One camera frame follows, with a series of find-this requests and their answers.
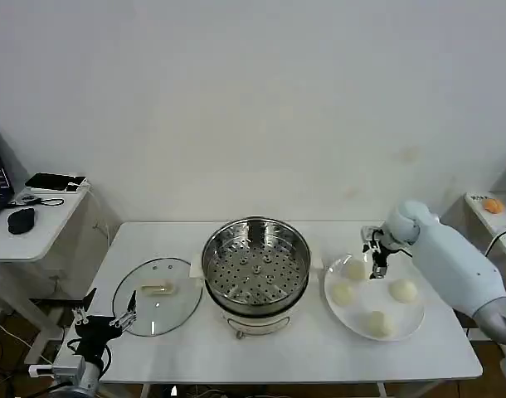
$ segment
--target stainless steel steamer basket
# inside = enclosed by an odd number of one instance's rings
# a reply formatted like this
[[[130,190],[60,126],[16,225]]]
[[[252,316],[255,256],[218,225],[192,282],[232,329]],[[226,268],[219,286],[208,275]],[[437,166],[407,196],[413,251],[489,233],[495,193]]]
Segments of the stainless steel steamer basket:
[[[271,317],[306,289],[310,250],[282,221],[248,217],[216,231],[202,252],[207,291],[223,309],[245,318]]]

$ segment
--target table leg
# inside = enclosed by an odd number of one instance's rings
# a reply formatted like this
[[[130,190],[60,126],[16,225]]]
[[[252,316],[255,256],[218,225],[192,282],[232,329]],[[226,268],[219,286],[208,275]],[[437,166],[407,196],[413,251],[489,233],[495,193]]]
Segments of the table leg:
[[[423,381],[423,382],[413,382],[406,384],[403,386],[397,394],[395,394],[396,398],[419,398],[423,396],[432,388],[437,387],[441,384],[442,380],[435,381]]]
[[[0,298],[49,337],[59,336],[61,328],[28,299],[22,289],[19,289],[17,281],[7,271],[8,266],[10,265],[0,265]]]

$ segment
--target glass lid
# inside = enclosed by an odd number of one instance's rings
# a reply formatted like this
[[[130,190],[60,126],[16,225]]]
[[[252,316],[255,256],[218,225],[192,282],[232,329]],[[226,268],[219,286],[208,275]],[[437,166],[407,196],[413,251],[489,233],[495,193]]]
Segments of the glass lid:
[[[187,261],[165,258],[147,261],[131,271],[114,292],[113,314],[126,311],[136,291],[137,320],[128,329],[136,336],[157,336],[183,325],[202,297],[202,285],[189,278]]]

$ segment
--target metal rim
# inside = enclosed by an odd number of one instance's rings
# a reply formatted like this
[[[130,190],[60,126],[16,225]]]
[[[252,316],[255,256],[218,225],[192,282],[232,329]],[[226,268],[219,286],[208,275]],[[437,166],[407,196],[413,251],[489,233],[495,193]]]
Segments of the metal rim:
[[[188,265],[188,267],[190,268],[191,264],[183,259],[179,259],[178,257],[158,257],[156,259],[152,259],[152,260],[148,260],[148,261],[145,261],[143,262],[141,265],[139,265],[138,267],[132,269],[126,276],[124,276],[122,278],[122,280],[120,281],[119,285],[117,286],[117,289],[114,290],[114,294],[113,294],[113,299],[111,300],[111,312],[113,313],[113,316],[117,317],[117,314],[114,313],[114,299],[117,297],[117,293],[119,292],[119,289],[120,289],[120,286],[122,286],[122,283],[133,273],[135,272],[137,269],[141,268],[141,267],[144,267],[145,265],[148,265],[150,263],[153,263],[154,261],[160,261],[160,260],[176,260],[176,261],[179,261],[181,263],[184,263],[186,265]],[[203,295],[203,289],[200,289],[200,296],[197,298],[197,303],[196,305],[194,306],[194,309],[193,311],[185,318],[185,320],[181,323],[179,323],[177,326],[174,326],[173,328],[169,328],[168,330],[165,330],[164,332],[161,332],[161,333],[158,333],[158,334],[154,334],[152,336],[147,336],[145,334],[137,334],[135,332],[132,332],[129,328],[128,330],[126,330],[126,332],[128,332],[129,334],[132,334],[134,336],[138,336],[138,337],[156,337],[156,336],[162,336],[163,334],[165,333],[168,333],[168,332],[171,332],[172,330],[175,330],[177,328],[179,328],[180,326],[184,325],[185,322],[190,319],[190,317],[196,312],[197,308],[199,307],[200,305],[200,302],[202,301],[202,295]]]

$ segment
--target white wall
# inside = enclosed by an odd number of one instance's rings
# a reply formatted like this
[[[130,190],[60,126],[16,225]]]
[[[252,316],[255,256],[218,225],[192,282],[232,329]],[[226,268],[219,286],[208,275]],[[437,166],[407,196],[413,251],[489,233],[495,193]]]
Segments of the white wall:
[[[506,169],[506,1],[0,0],[0,131],[122,220],[443,211]]]

